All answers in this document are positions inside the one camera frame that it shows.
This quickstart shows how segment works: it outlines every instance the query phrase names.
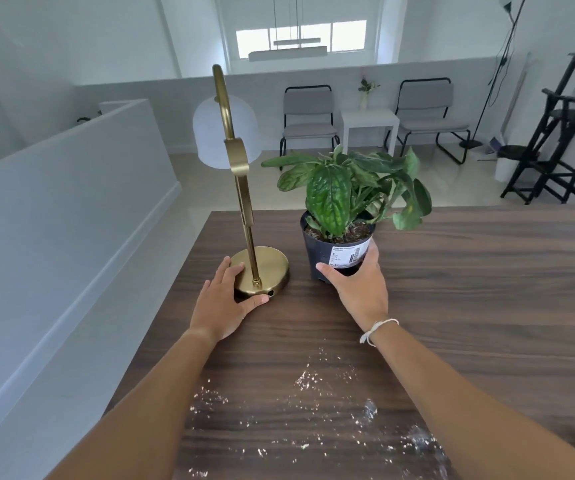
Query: white side table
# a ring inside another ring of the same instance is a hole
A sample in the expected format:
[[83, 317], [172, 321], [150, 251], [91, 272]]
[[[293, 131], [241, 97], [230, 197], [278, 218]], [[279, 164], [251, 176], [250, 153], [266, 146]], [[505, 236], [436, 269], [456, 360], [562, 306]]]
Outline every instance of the white side table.
[[365, 109], [353, 111], [341, 111], [340, 117], [343, 119], [343, 149], [347, 152], [349, 148], [350, 128], [389, 128], [392, 127], [392, 143], [388, 153], [394, 156], [396, 135], [399, 132], [399, 118], [390, 109]]

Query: white lamp shade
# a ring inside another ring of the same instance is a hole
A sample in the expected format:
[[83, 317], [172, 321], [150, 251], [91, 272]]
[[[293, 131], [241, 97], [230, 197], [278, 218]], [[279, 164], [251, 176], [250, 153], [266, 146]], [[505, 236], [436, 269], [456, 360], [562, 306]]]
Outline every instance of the white lamp shade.
[[[252, 108], [242, 99], [230, 98], [230, 112], [235, 136], [243, 139], [248, 162], [261, 154], [261, 135]], [[214, 98], [204, 100], [194, 112], [192, 120], [194, 139], [197, 142], [199, 160], [212, 168], [229, 169], [228, 152], [223, 140], [226, 138], [219, 103]]]

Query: hand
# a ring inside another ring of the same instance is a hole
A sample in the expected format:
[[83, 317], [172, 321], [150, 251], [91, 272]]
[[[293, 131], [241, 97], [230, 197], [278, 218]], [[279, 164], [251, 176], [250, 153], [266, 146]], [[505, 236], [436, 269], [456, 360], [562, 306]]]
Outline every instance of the hand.
[[378, 265], [378, 248], [370, 242], [363, 264], [353, 276], [343, 276], [332, 266], [322, 262], [316, 269], [330, 280], [339, 292], [343, 306], [363, 331], [378, 321], [387, 320], [387, 287]]
[[244, 270], [245, 265], [229, 265], [230, 258], [226, 256], [214, 279], [203, 283], [190, 320], [190, 331], [206, 333], [214, 343], [225, 339], [238, 328], [245, 315], [270, 300], [268, 295], [262, 294], [236, 303], [235, 277]]

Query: fingers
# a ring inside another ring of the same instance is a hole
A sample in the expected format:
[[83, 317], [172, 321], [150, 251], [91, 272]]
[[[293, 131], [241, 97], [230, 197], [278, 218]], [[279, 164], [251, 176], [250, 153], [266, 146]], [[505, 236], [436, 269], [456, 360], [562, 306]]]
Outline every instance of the fingers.
[[345, 276], [340, 274], [332, 266], [329, 266], [328, 264], [322, 262], [316, 264], [316, 269], [318, 269], [321, 272], [321, 274], [323, 274], [326, 278], [328, 278], [328, 281], [331, 282], [335, 288], [337, 287], [337, 285], [340, 285], [342, 279], [345, 278]]
[[226, 269], [226, 272], [223, 275], [223, 284], [234, 286], [236, 275], [241, 273], [244, 269], [245, 265], [242, 262], [235, 266], [230, 266]]
[[228, 266], [230, 266], [230, 257], [226, 256], [223, 258], [221, 264], [219, 264], [217, 272], [214, 274], [214, 279], [212, 280], [213, 283], [219, 285], [223, 281], [223, 275], [226, 273]]
[[205, 290], [208, 288], [210, 288], [210, 280], [206, 280], [206, 282], [203, 283], [203, 288], [201, 288], [201, 292], [199, 293], [199, 298], [205, 292]]
[[251, 298], [246, 299], [239, 303], [239, 306], [244, 311], [244, 314], [247, 315], [250, 313], [254, 308], [257, 306], [261, 306], [263, 303], [267, 303], [270, 300], [270, 297], [266, 294], [258, 294], [254, 295]]
[[363, 262], [378, 265], [378, 246], [374, 239], [369, 243], [369, 248], [367, 249], [367, 254], [365, 254], [365, 260]]

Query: pot label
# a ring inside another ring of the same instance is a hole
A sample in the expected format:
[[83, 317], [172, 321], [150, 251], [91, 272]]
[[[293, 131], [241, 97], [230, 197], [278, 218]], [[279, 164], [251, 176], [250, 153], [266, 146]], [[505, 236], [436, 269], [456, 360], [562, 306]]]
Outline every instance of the pot label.
[[367, 247], [370, 241], [372, 241], [372, 238], [362, 244], [348, 246], [347, 248], [337, 248], [334, 246], [331, 249], [330, 266], [337, 269], [356, 266], [363, 256], [365, 256], [365, 253], [367, 253]]

